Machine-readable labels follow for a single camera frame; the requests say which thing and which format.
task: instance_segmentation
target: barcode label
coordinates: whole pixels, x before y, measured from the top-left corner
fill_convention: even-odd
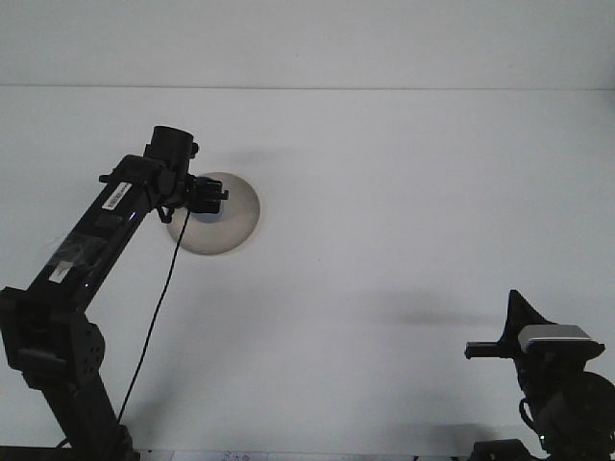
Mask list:
[[[114,210],[117,204],[124,198],[126,192],[132,187],[129,182],[121,182],[113,191],[111,196],[107,199],[103,205],[103,209]]]

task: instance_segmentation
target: round disc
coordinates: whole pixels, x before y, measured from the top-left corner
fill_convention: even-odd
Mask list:
[[[182,248],[199,255],[219,255],[243,243],[257,226],[260,201],[254,188],[230,173],[207,173],[208,178],[222,182],[222,190],[229,191],[219,214],[192,213],[188,218]],[[173,221],[167,225],[175,241],[184,224],[185,208],[178,208]]]

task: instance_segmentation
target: white backdrop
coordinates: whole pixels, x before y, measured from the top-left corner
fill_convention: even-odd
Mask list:
[[[0,0],[0,84],[613,88],[611,0]]]
[[[180,254],[126,415],[138,447],[449,454],[521,436],[536,449],[512,363],[463,350],[500,337],[512,287],[609,345],[614,97],[3,88],[0,279],[26,287],[97,175],[176,126],[203,146],[192,171],[250,181],[262,220],[230,254]],[[148,217],[88,312],[115,405],[172,247]],[[613,377],[612,352],[589,369]],[[0,443],[60,440],[42,397],[0,378]]]

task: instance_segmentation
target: gray disc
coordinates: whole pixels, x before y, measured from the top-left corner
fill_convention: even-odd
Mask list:
[[[229,200],[223,200],[219,214],[195,214],[188,218],[182,248],[199,255],[219,255],[243,243],[257,226],[260,201],[254,188],[240,177],[230,173],[207,173],[221,181],[223,190],[229,191]],[[173,221],[167,225],[175,241],[180,236],[187,210],[179,208]]]

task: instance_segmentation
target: cable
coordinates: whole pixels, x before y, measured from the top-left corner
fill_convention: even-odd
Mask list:
[[[136,365],[136,370],[135,370],[135,374],[133,375],[133,380],[131,381],[131,385],[128,388],[126,397],[124,398],[124,403],[122,403],[122,409],[119,411],[119,416],[117,417],[118,423],[122,420],[122,416],[124,416],[124,410],[126,409],[128,398],[131,396],[131,393],[133,392],[133,387],[135,386],[136,377],[138,376],[138,372],[140,372],[141,370],[141,365],[143,365],[143,359],[145,358],[147,347],[150,344],[150,338],[152,336],[152,331],[154,330],[154,323],[156,322],[156,318],[158,317],[160,306],[162,305],[162,300],[164,299],[164,295],[166,294],[166,289],[169,287],[169,281],[171,281],[171,276],[173,275],[173,269],[175,268],[175,259],[177,258],[177,251],[180,249],[180,243],[182,243],[182,238],[184,237],[185,227],[188,224],[189,217],[190,217],[190,210],[187,210],[187,213],[185,214],[184,225],[182,226],[182,231],[180,232],[180,236],[177,239],[177,245],[175,246],[175,251],[173,252],[173,259],[171,260],[171,267],[169,268],[169,274],[166,277],[164,288],[162,289],[162,293],[160,294],[160,299],[158,300],[158,305],[156,306],[156,310],[154,311],[154,316],[152,317],[150,328],[147,331],[147,336],[145,337],[145,343],[143,344],[143,351],[141,353],[141,357],[138,360],[138,365]]]

